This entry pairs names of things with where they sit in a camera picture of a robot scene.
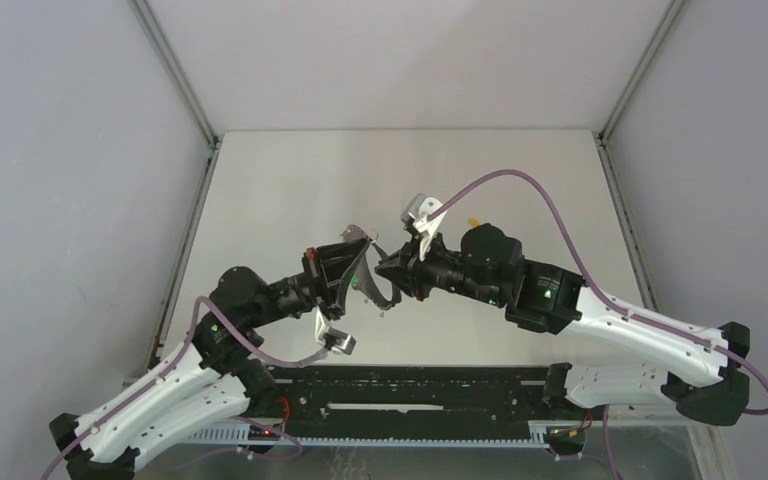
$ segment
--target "white bracket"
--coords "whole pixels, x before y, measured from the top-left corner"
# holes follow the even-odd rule
[[[607,308],[590,288],[584,287],[579,293],[576,304],[576,310],[581,312],[582,317],[570,322],[561,330],[561,335],[579,334],[600,338],[633,352],[646,363],[661,366],[694,387],[707,387],[722,381],[719,372],[728,364],[728,358],[725,355],[643,324],[631,315],[632,313],[646,315],[657,322],[684,330],[710,341],[715,346],[727,349],[728,341],[722,337],[721,330],[680,322],[624,302],[612,297],[609,293],[606,295],[617,305],[628,309],[629,314],[623,316]]]
[[[443,212],[439,217],[428,221],[428,216],[441,206],[443,204],[440,203],[440,200],[420,193],[411,200],[408,208],[402,214],[402,221],[405,223],[412,221],[413,228],[420,235],[419,261],[425,260],[425,254],[428,253],[428,249],[431,247],[431,240],[437,235],[437,229],[440,228],[440,224],[446,216],[446,212]]]
[[[230,375],[195,392],[134,437],[130,447],[140,451],[134,460],[134,470],[145,467],[160,453],[192,433],[245,412],[249,402],[246,387]]]
[[[182,399],[219,379],[219,373],[215,370],[203,369],[199,366],[202,357],[192,344],[187,347],[175,369],[169,372],[165,379],[160,379],[160,372],[166,368],[181,348],[183,348],[183,343],[172,350],[160,364],[140,377],[136,383],[114,399],[92,412],[78,417],[78,427],[75,431],[83,432],[99,418],[106,415],[109,409],[122,403],[134,391],[143,388],[147,383],[156,383],[154,387],[128,405],[127,408],[114,415],[107,423],[100,428],[94,428],[92,434],[81,442],[81,448],[92,450],[94,462],[108,463],[116,460],[125,451],[131,439],[147,425]]]
[[[673,405],[661,393],[667,371],[645,362],[632,365],[573,365],[564,388],[567,400],[582,408],[599,405]]]

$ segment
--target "gray panel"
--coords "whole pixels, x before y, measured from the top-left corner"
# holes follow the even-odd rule
[[[610,147],[661,309],[746,324],[768,375],[768,2],[690,2]],[[768,478],[768,417],[724,436]]]
[[[125,0],[0,1],[0,479],[144,368],[206,153]]]
[[[224,133],[600,129],[670,2],[150,3]]]

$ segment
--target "cable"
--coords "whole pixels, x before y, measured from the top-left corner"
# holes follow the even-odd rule
[[[589,430],[590,427],[593,426],[593,412],[590,411],[590,409],[587,409],[587,415],[584,417],[584,420],[581,421],[581,425],[578,426],[578,428],[582,430]]]
[[[760,370],[755,368],[755,366],[752,365],[752,363],[750,363],[748,360],[741,357],[740,355],[726,348],[723,348],[719,345],[714,346],[708,340],[697,337],[692,333],[685,332],[671,325],[665,325],[645,315],[641,315],[639,313],[632,313],[631,315],[629,315],[629,309],[621,307],[616,303],[614,303],[613,301],[611,301],[611,299],[608,298],[607,295],[605,295],[605,292],[603,292],[602,289],[596,285],[596,282],[593,281],[593,277],[590,275],[590,272],[587,270],[587,268],[585,268],[584,262],[581,260],[581,256],[578,254],[578,250],[575,248],[575,245],[573,245],[572,243],[572,238],[570,238],[569,232],[567,231],[567,227],[566,225],[564,225],[564,221],[561,219],[561,214],[558,213],[558,209],[555,206],[555,202],[553,202],[551,197],[549,197],[549,193],[546,191],[546,189],[543,188],[543,186],[540,185],[540,183],[537,180],[535,180],[534,177],[532,177],[531,175],[528,175],[525,172],[521,172],[519,170],[514,170],[514,169],[502,169],[502,170],[496,170],[495,172],[490,172],[482,176],[481,178],[475,180],[474,182],[470,183],[466,187],[464,187],[460,192],[455,194],[454,197],[446,201],[446,203],[444,203],[440,208],[438,208],[437,210],[429,214],[428,221],[430,222],[435,218],[439,217],[440,215],[442,215],[443,212],[451,208],[452,205],[456,204],[460,199],[462,199],[467,194],[475,190],[479,185],[489,180],[492,180],[496,177],[502,177],[505,175],[512,175],[525,180],[526,182],[530,183],[531,186],[534,187],[538,193],[540,193],[540,196],[543,197],[543,200],[546,202],[546,205],[549,207],[549,210],[551,210],[552,216],[555,218],[555,223],[558,225],[558,229],[561,231],[561,236],[564,237],[564,242],[567,245],[567,249],[569,249],[569,252],[572,255],[573,260],[575,261],[576,266],[581,271],[581,275],[587,281],[587,285],[590,287],[590,289],[593,291],[596,297],[599,298],[599,300],[601,300],[606,307],[610,308],[611,310],[619,313],[624,317],[629,317],[634,320],[637,320],[638,322],[644,325],[657,328],[659,330],[663,330],[668,333],[672,333],[673,335],[681,337],[685,340],[689,340],[697,345],[701,345],[704,348],[713,349],[717,353],[725,355],[726,357],[728,357],[730,360],[733,360],[738,365],[746,368],[746,370],[748,370],[749,373],[751,373],[752,376],[754,376],[758,380],[758,382],[761,383],[761,386],[764,387],[764,390],[766,390],[768,395],[767,377],[764,376],[764,374],[761,373]],[[768,415],[768,407],[760,408],[760,409],[747,408],[746,410],[744,410],[744,413],[746,413],[747,415]]]
[[[193,343],[193,337],[196,334],[196,325],[198,324],[199,319],[199,307],[201,305],[207,306],[208,309],[210,309],[211,313],[213,313],[216,318],[219,320],[220,323],[228,330],[231,335],[237,339],[238,342],[240,342],[244,347],[246,347],[253,355],[259,357],[262,360],[268,361],[269,363],[272,363],[274,365],[278,365],[285,368],[300,368],[308,366],[317,360],[320,360],[322,358],[325,358],[328,354],[328,351],[325,349],[319,350],[318,352],[314,353],[313,355],[310,355],[306,358],[303,358],[296,362],[287,362],[284,360],[279,360],[271,355],[268,355],[264,352],[262,352],[259,348],[257,348],[254,344],[249,342],[246,337],[244,337],[235,327],[234,324],[232,324],[228,317],[225,316],[224,313],[222,313],[221,310],[207,297],[200,296],[196,298],[195,304],[193,305],[193,316],[190,319],[190,328],[187,331],[187,336],[184,338],[183,343],[181,344],[180,350],[175,354],[175,357],[172,358],[172,361],[169,362],[169,364],[160,371],[160,373],[157,375],[157,377],[161,380],[165,380],[166,376],[175,369],[175,367],[178,365],[178,363],[181,362],[181,358],[184,357],[184,354],[186,353],[189,346]],[[102,425],[107,423],[111,418],[113,418],[116,414],[124,410],[128,407],[128,405],[134,403],[138,398],[140,398],[142,395],[144,395],[147,391],[151,390],[152,387],[154,387],[158,382],[148,382],[136,391],[134,391],[131,395],[128,396],[125,400],[122,401],[122,403],[116,405],[115,407],[111,408],[106,414],[102,415],[101,418],[93,422],[89,428],[87,428],[83,433],[76,436],[74,440],[72,440],[69,445],[66,446],[63,450],[60,451],[60,453],[57,454],[57,456],[54,457],[54,459],[51,461],[51,463],[48,464],[48,467],[46,467],[45,471],[42,473],[42,476],[40,477],[40,480],[48,480],[49,477],[51,477],[51,474],[54,473],[54,469],[57,468],[57,466],[62,462],[69,453],[74,450],[78,445],[81,444],[84,440],[87,439],[87,437],[90,436],[90,433],[94,429],[101,428]],[[249,420],[243,420],[247,421],[248,423],[251,423],[252,425],[259,425],[255,423],[252,423],[253,421]],[[294,438],[290,440],[294,444],[297,444],[298,441]]]
[[[284,404],[284,419],[281,421],[281,429],[283,430],[287,426],[287,421],[290,419],[290,402],[287,401],[287,397],[278,397],[275,403],[281,402]]]
[[[605,456],[607,457],[608,468],[611,469],[611,475],[614,480],[622,480],[619,470],[617,470],[617,464],[614,462],[614,451],[611,448],[611,437],[608,434],[608,409],[610,405],[605,405],[602,410],[602,438],[605,439]]]
[[[211,451],[209,451],[207,453],[203,453],[203,454],[199,455],[198,457],[196,457],[196,458],[194,458],[192,460],[189,460],[187,462],[184,462],[184,463],[182,463],[180,465],[175,465],[174,467],[167,467],[167,468],[158,468],[158,469],[155,469],[154,471],[159,472],[159,473],[177,472],[178,470],[183,470],[183,469],[185,469],[187,467],[193,466],[193,465],[201,462],[202,460],[206,460],[206,459],[208,459],[210,457],[214,457],[216,455],[222,455],[222,454],[225,454],[225,453],[238,453],[238,454],[245,453],[249,457],[257,457],[257,458],[261,458],[263,460],[282,460],[283,461],[283,460],[292,460],[292,459],[298,457],[299,455],[301,455],[302,452],[304,451],[304,447],[302,446],[301,442],[299,442],[292,435],[284,433],[282,430],[276,430],[276,429],[274,429],[272,427],[267,427],[266,425],[263,425],[261,423],[258,423],[256,421],[254,421],[254,420],[252,420],[250,418],[246,418],[246,417],[231,417],[231,418],[234,418],[236,420],[240,420],[240,421],[246,422],[249,425],[257,427],[257,428],[259,428],[259,429],[261,429],[263,431],[275,432],[276,434],[278,434],[279,437],[281,437],[281,438],[289,441],[293,445],[295,445],[296,446],[296,451],[294,453],[290,453],[290,454],[287,454],[287,455],[264,455],[262,453],[252,452],[251,450],[248,450],[247,448],[244,448],[242,446],[223,447],[223,448],[217,448],[217,449],[211,450]]]

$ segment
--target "metal bracket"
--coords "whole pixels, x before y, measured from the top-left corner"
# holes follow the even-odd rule
[[[196,121],[201,134],[204,136],[205,143],[210,148],[214,148],[219,143],[219,138],[210,125],[207,115],[204,113],[204,109],[193,91],[193,87],[184,74],[184,69],[175,56],[175,52],[172,51],[169,40],[160,26],[160,22],[157,21],[157,16],[148,4],[148,0],[129,0],[128,3],[131,5],[131,10],[133,10],[134,15],[137,17],[137,21],[143,27],[143,31],[154,48],[155,53],[157,53],[157,58],[169,74],[169,79],[172,80],[172,83],[181,95],[181,100],[184,101],[184,105]]]
[[[313,335],[316,343],[331,352],[343,355],[351,355],[357,343],[352,335],[332,327],[331,321],[325,318],[325,315],[318,308],[316,309],[316,324]]]
[[[408,207],[402,213],[402,222],[406,226],[413,228],[416,234],[420,236],[419,261],[425,260],[425,254],[431,248],[431,240],[437,235],[437,229],[440,228],[443,218],[446,217],[446,212],[443,212],[434,220],[428,220],[428,216],[441,206],[443,204],[440,203],[440,200],[420,193],[413,197],[411,203],[408,204]]]

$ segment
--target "black plastic part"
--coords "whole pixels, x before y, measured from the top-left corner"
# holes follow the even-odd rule
[[[549,365],[546,383],[543,385],[543,396],[547,399],[566,398],[567,373],[572,368],[571,363],[553,363]]]
[[[378,246],[377,243],[371,241],[372,239],[369,237],[369,235],[367,235],[366,232],[364,232],[363,229],[357,225],[351,224],[346,227],[346,230],[342,233],[342,237],[344,242],[351,242],[361,238],[366,238],[370,241],[370,245],[373,249],[375,249],[375,252],[378,253],[378,256],[381,260],[386,260],[389,257],[387,252]],[[399,291],[399,288],[392,283],[390,283],[390,300],[384,298],[384,294],[381,293],[381,290],[378,289],[378,285],[376,285],[375,280],[372,278],[372,272],[369,270],[369,265],[366,261],[358,263],[358,266],[355,269],[355,277],[357,278],[357,282],[352,281],[352,288],[361,292],[381,310],[389,310],[402,301],[402,294]]]
[[[461,259],[467,278],[499,289],[499,303],[513,301],[522,282],[522,243],[485,223],[461,237]]]
[[[581,318],[575,309],[584,278],[547,263],[525,261],[522,289],[505,319],[526,330],[557,335]]]
[[[275,379],[263,362],[256,358],[248,359],[234,374],[246,387],[246,396],[249,397],[247,416],[260,417],[273,409]]]
[[[587,433],[582,428],[553,428],[543,437],[550,452],[557,455],[578,455],[584,450]]]
[[[210,299],[234,327],[256,347],[263,344],[255,328],[286,317],[299,317],[320,308],[330,319],[345,313],[346,293],[352,274],[364,259],[369,239],[309,248],[302,257],[304,271],[266,284],[248,267],[226,271],[210,293]],[[196,327],[193,345],[202,356],[202,368],[220,374],[238,374],[251,352],[206,314]]]
[[[331,320],[346,313],[346,294],[358,265],[366,258],[369,239],[309,248],[302,257],[315,291],[315,304]]]
[[[249,434],[249,439],[251,439],[251,440],[263,440],[263,438],[257,438],[256,436],[253,437],[251,434]],[[269,452],[273,448],[275,448],[275,445],[249,445],[248,447],[246,447],[246,450],[248,450],[250,452],[259,453],[259,454],[263,455],[264,453]]]
[[[77,415],[63,413],[48,424],[54,443],[60,451],[75,441],[77,418]],[[113,462],[99,463],[92,461],[91,450],[84,450],[78,445],[66,455],[66,472],[72,480],[132,480],[134,459],[139,455],[139,449],[128,447]]]
[[[375,267],[375,273],[386,278],[407,295],[425,300],[434,288],[479,302],[501,306],[498,285],[481,285],[466,273],[460,252],[446,249],[443,235],[431,241],[424,261],[419,261],[419,240],[413,239]]]
[[[745,358],[749,353],[749,328],[728,323],[720,330],[729,342],[729,350]],[[720,369],[722,381],[707,387],[694,387],[672,373],[661,393],[676,402],[676,410],[687,418],[708,425],[728,427],[737,423],[749,405],[749,377],[738,371],[738,364],[729,359]]]

